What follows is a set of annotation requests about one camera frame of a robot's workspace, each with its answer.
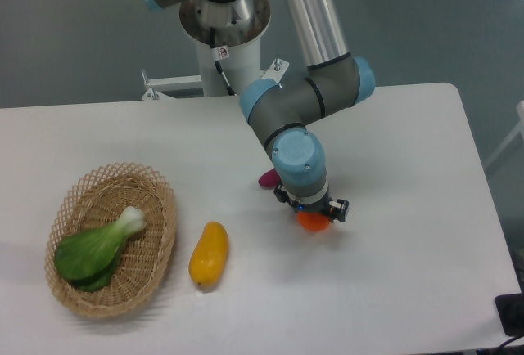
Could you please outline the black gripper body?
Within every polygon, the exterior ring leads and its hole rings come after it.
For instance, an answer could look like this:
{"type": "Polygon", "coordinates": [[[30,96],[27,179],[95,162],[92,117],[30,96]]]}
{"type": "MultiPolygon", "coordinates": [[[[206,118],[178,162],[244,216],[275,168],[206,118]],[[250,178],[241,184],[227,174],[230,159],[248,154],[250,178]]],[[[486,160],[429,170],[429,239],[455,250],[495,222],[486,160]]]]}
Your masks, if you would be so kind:
{"type": "Polygon", "coordinates": [[[325,193],[321,197],[313,195],[306,197],[288,195],[287,198],[287,203],[295,213],[324,213],[329,210],[328,205],[331,201],[332,197],[328,193],[325,193]]]}

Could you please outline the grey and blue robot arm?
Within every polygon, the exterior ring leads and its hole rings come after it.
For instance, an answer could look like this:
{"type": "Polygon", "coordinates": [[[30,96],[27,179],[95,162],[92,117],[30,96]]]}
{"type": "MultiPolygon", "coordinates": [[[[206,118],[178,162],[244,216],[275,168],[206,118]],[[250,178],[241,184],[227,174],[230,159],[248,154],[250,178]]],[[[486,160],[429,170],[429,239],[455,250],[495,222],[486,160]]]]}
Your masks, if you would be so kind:
{"type": "Polygon", "coordinates": [[[206,96],[235,96],[278,175],[277,199],[296,213],[344,222],[349,204],[329,191],[319,139],[308,129],[370,97],[368,62],[350,54],[333,0],[285,0],[308,74],[282,85],[288,63],[260,68],[260,39],[269,26],[268,0],[144,0],[153,10],[178,6],[196,47],[206,96]]]}

